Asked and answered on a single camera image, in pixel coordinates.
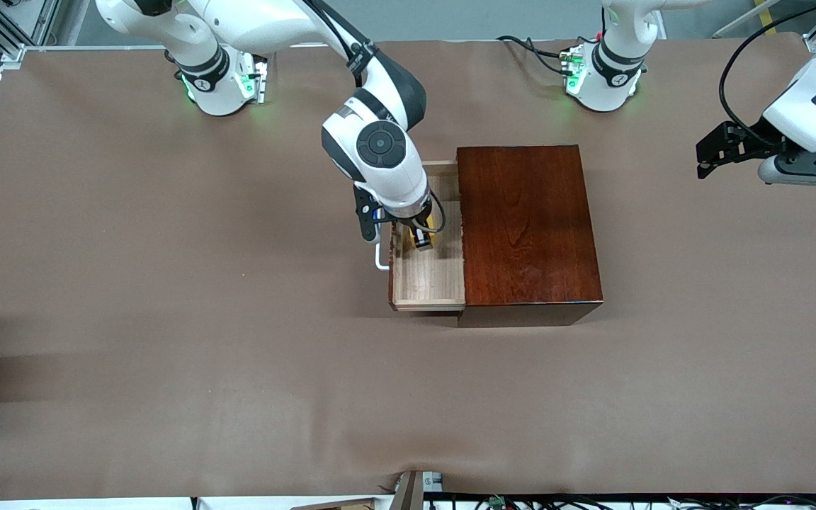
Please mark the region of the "light wood drawer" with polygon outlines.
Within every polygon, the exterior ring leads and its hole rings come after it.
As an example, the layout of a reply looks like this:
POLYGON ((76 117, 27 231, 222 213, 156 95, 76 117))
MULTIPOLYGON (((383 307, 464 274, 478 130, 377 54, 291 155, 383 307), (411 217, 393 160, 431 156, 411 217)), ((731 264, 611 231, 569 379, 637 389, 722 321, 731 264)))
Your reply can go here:
POLYGON ((402 245, 395 224, 389 225, 388 300, 396 311, 459 312, 465 307, 465 280, 458 165, 427 161, 424 168, 433 194, 443 204, 443 212, 433 208, 443 230, 432 249, 415 251, 402 245))

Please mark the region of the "dark wooden cabinet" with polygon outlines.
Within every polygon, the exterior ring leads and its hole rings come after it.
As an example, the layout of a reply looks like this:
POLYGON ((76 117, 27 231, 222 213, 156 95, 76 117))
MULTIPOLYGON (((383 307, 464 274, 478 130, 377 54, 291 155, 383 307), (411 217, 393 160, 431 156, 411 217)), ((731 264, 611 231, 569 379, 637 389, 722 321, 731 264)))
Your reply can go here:
POLYGON ((579 146, 461 147, 459 327, 564 327, 603 304, 579 146))

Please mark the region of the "brown table cover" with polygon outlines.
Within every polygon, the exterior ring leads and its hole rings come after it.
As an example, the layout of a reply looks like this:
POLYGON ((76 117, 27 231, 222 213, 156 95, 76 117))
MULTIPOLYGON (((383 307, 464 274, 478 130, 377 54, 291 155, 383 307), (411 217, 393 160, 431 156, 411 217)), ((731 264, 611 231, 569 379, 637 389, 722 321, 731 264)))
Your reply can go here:
POLYGON ((735 40, 661 41, 613 114, 499 42, 385 42, 412 139, 577 143, 603 304, 570 327, 391 310, 319 141, 326 47, 268 100, 188 101, 156 50, 32 52, 0 81, 0 499, 816 492, 816 187, 696 178, 735 40))

